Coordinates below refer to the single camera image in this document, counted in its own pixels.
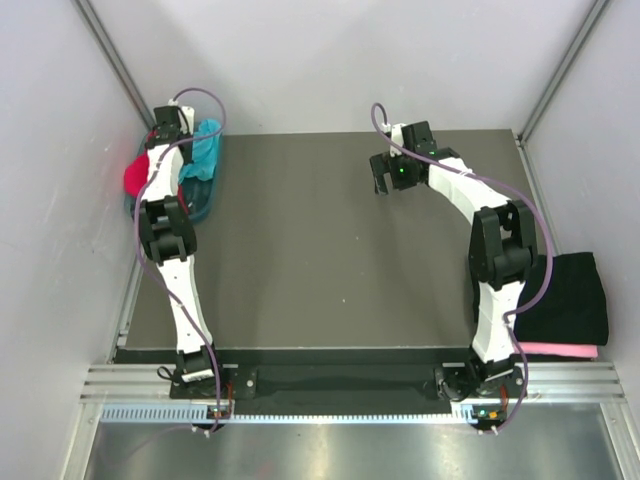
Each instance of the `folded pink towel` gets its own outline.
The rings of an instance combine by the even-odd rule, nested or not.
[[[597,358],[595,345],[571,345],[567,343],[520,342],[525,353],[562,355],[563,357]]]

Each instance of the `red cloth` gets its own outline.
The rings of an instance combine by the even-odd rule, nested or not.
[[[142,190],[142,187],[144,187],[144,184],[147,182],[148,174],[149,156],[145,151],[124,171],[124,191],[132,197],[137,197],[138,193],[140,193],[140,190]],[[187,209],[187,205],[184,203],[184,197],[182,196],[182,185],[178,186],[178,200],[185,212],[188,212],[189,210]]]

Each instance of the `black fabric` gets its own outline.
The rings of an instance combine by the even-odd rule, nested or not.
[[[545,255],[538,257],[518,306],[531,300],[540,289],[546,261]],[[477,283],[473,287],[477,319],[479,289]],[[522,342],[607,344],[607,302],[593,253],[571,253],[554,258],[547,293],[531,310],[518,315],[515,334]]]

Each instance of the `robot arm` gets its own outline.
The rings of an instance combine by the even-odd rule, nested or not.
[[[503,317],[517,307],[537,257],[532,213],[522,202],[512,201],[468,177],[472,170],[456,152],[437,148],[427,122],[394,125],[387,132],[394,143],[419,154],[428,153],[441,165],[461,172],[414,160],[394,147],[370,159],[376,193],[388,193],[386,174],[396,190],[424,183],[444,195],[472,225],[469,268],[472,280],[478,282],[479,304],[470,375],[475,377],[475,384],[482,384],[510,374],[515,351]],[[514,324],[512,315],[509,328]]]
[[[182,309],[186,308],[211,344],[195,283],[196,235],[178,200],[178,177],[182,165],[191,161],[191,143],[172,148],[163,158],[161,155],[171,143],[193,136],[195,112],[173,103],[156,108],[154,113],[157,126],[146,143],[148,180],[157,174],[142,197],[139,235],[147,258],[158,267],[167,289],[182,302],[170,299],[178,338],[176,371],[188,383],[214,377],[205,343]]]

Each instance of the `white backdrop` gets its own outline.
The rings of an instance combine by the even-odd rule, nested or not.
[[[133,261],[122,174],[144,129],[72,2],[6,7],[0,477],[50,480],[113,338]]]
[[[590,0],[94,0],[147,103],[210,87],[232,134],[523,127]],[[202,113],[206,100],[195,98]]]
[[[594,251],[610,345],[640,424],[640,3],[611,2],[530,141],[565,252]]]

